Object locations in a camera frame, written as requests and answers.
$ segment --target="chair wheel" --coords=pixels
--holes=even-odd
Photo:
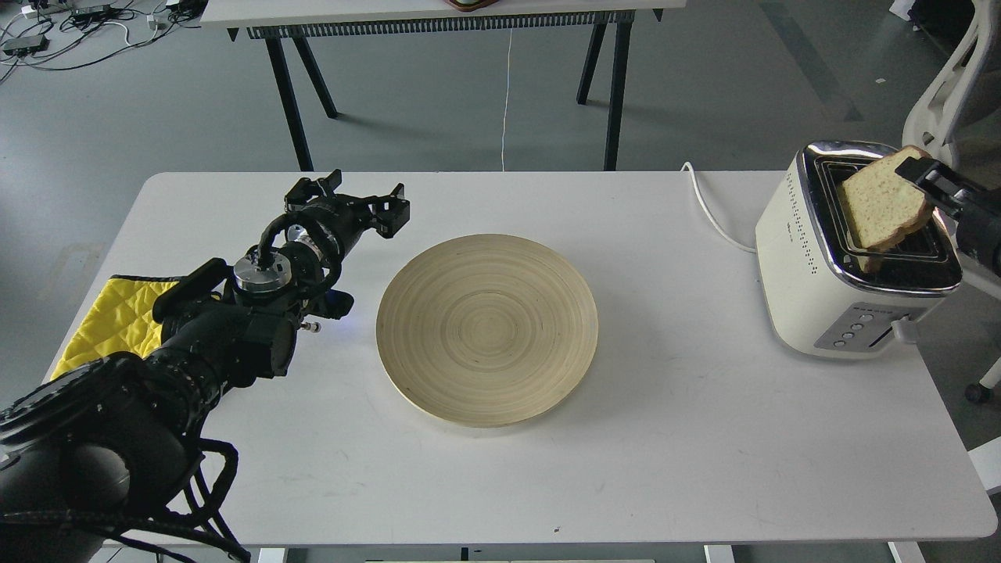
[[[991,400],[994,392],[979,383],[966,386],[966,400],[975,405],[981,405]]]

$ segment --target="black table leg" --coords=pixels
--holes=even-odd
[[[577,89],[577,103],[588,103],[588,93],[591,91],[591,80],[595,77],[595,67],[598,65],[598,55],[602,52],[602,41],[605,39],[605,28],[608,24],[596,23],[591,30],[591,44],[588,45],[588,58],[584,61],[584,74],[581,75],[581,85]]]
[[[302,58],[302,64],[306,67],[306,72],[309,73],[309,80],[313,83],[313,88],[316,89],[316,95],[319,96],[319,103],[323,105],[323,111],[326,112],[326,116],[330,119],[336,119],[337,108],[333,105],[333,99],[330,97],[330,90],[326,88],[326,82],[323,81],[323,75],[319,72],[319,66],[316,65],[316,59],[312,56],[312,49],[309,48],[309,43],[306,42],[305,37],[295,37],[292,39],[295,43],[295,48],[299,51],[299,57]]]
[[[631,21],[616,24],[616,54],[612,63],[612,97],[609,100],[609,133],[605,141],[606,170],[615,170],[619,159],[619,132],[623,122],[626,67],[629,62],[629,38],[632,31]]]
[[[265,39],[264,43],[267,44],[267,56],[271,59],[274,83],[278,86],[278,95],[281,96],[281,107],[285,110],[285,121],[288,122],[288,132],[292,135],[292,146],[295,147],[299,169],[311,172],[312,158],[309,156],[309,146],[306,144],[306,133],[302,130],[302,118],[299,117],[299,106],[295,103],[295,92],[292,91],[292,80],[288,76],[288,64],[285,62],[281,40]]]

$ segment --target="bamboo plate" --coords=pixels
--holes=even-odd
[[[560,403],[598,347],[598,308],[566,258],[474,234],[409,261],[382,296],[382,365],[417,408],[465,426],[521,422]]]

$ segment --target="yellow oven mitt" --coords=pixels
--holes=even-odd
[[[111,276],[49,379],[113,352],[131,352],[145,358],[156,350],[160,346],[160,324],[153,321],[153,302],[181,279]]]

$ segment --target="toaster lever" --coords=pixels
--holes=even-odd
[[[893,338],[904,344],[918,344],[918,324],[911,321],[910,315],[890,322],[893,328]]]

